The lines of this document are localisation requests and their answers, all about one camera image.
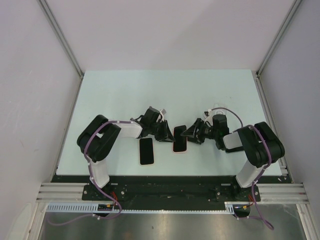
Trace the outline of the clear phone case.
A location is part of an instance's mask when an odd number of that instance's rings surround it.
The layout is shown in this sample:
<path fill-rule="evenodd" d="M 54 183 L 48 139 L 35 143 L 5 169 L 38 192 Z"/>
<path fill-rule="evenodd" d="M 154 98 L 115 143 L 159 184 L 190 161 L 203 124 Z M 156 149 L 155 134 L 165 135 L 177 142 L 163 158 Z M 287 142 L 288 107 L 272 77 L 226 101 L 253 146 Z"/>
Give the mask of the clear phone case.
<path fill-rule="evenodd" d="M 228 106 L 224 103 L 218 103 L 216 102 L 214 105 L 213 105 L 213 114 L 214 115 L 226 115 L 227 114 L 227 108 Z"/>

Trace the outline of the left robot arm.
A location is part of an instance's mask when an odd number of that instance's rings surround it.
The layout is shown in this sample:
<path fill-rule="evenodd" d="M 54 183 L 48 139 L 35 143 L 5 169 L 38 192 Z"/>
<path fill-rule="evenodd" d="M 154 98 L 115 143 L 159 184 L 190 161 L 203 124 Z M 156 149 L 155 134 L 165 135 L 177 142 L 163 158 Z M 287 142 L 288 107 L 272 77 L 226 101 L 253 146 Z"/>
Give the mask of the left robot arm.
<path fill-rule="evenodd" d="M 144 114 L 128 121 L 110 120 L 99 114 L 79 135 L 76 144 L 87 161 L 90 181 L 95 185 L 93 194 L 98 199 L 105 200 L 111 193 L 107 185 L 110 181 L 107 156 L 117 139 L 142 139 L 152 135 L 158 142 L 176 141 L 165 114 L 164 109 L 157 110 L 151 106 Z"/>

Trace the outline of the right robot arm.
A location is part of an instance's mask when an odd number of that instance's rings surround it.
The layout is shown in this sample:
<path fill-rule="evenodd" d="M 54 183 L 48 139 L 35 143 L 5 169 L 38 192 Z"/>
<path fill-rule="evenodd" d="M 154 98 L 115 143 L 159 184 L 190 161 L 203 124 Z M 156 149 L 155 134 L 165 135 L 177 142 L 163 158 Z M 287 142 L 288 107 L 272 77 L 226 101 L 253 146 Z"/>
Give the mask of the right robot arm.
<path fill-rule="evenodd" d="M 259 181 L 271 164 L 285 155 L 284 145 L 264 121 L 230 132 L 226 115 L 215 114 L 211 120 L 197 118 L 181 136 L 199 145 L 205 139 L 214 140 L 217 149 L 226 153 L 245 153 L 246 162 L 235 176 L 235 185 L 230 188 L 231 196 L 237 201 L 247 197 L 248 188 Z"/>

